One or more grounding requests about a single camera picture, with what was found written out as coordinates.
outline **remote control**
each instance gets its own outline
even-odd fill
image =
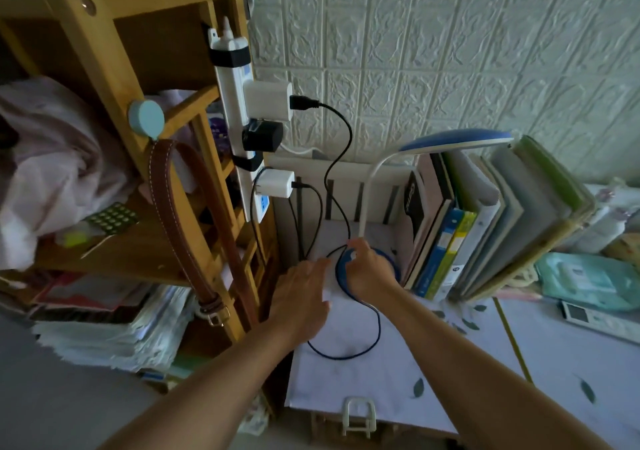
[[[566,301],[560,302],[560,310],[567,322],[640,344],[640,324],[638,323],[578,307]]]

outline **book spine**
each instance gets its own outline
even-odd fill
[[[465,212],[463,210],[454,207],[449,211],[447,217],[445,217],[444,222],[442,223],[442,229],[438,235],[438,241],[436,242],[436,245],[433,246],[429,259],[425,263],[422,273],[418,278],[418,282],[413,288],[413,292],[416,295],[424,297],[427,294],[427,289],[431,284],[431,280],[435,276],[436,271],[440,266],[440,262],[447,252],[449,243],[451,243],[451,238],[455,234],[464,213]]]
[[[436,275],[433,277],[433,281],[429,285],[427,290],[426,299],[440,301],[449,294],[449,290],[462,273],[464,264],[456,263],[458,251],[463,241],[467,238],[471,227],[474,225],[477,214],[475,212],[465,211],[458,229],[456,229],[453,235],[447,253],[445,254],[440,267],[436,271]]]

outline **bag strap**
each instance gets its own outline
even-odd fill
[[[173,201],[173,186],[171,185],[172,153],[174,150],[180,153],[182,160],[188,166],[198,187],[200,187],[207,207],[211,211],[220,243],[234,278],[234,288],[243,305],[249,325],[255,327],[259,321],[253,293],[240,259],[236,239],[227,219],[227,211],[218,199],[204,161],[191,146],[175,140],[163,139],[154,143],[149,155],[149,190],[173,253],[189,284],[196,292],[202,312],[206,315],[212,315],[224,310],[224,302],[200,269],[180,225]]]

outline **leaf pattern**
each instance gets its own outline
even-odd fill
[[[413,397],[420,398],[423,393],[424,393],[424,381],[422,381],[422,378],[420,378],[413,385]]]
[[[469,327],[471,330],[480,330],[480,327],[478,327],[473,322],[469,322],[468,320],[462,319],[462,323]]]
[[[593,392],[593,389],[591,389],[591,386],[589,386],[587,381],[580,379],[580,389],[582,389],[582,392],[587,397],[587,399],[591,402],[591,404],[595,405],[596,393]]]
[[[462,327],[458,327],[458,326],[457,326],[457,325],[455,325],[455,324],[451,324],[451,326],[452,326],[454,329],[456,329],[458,332],[460,332],[462,335],[466,335],[466,334],[467,334],[467,331],[465,331]]]

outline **hand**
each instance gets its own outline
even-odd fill
[[[346,264],[349,290],[361,300],[376,306],[378,296],[400,288],[393,267],[369,247],[363,238],[351,239],[347,246],[356,251],[356,259]]]
[[[326,322],[331,304],[322,301],[324,272],[328,259],[302,261],[278,278],[269,320],[287,328],[292,348],[313,339]]]

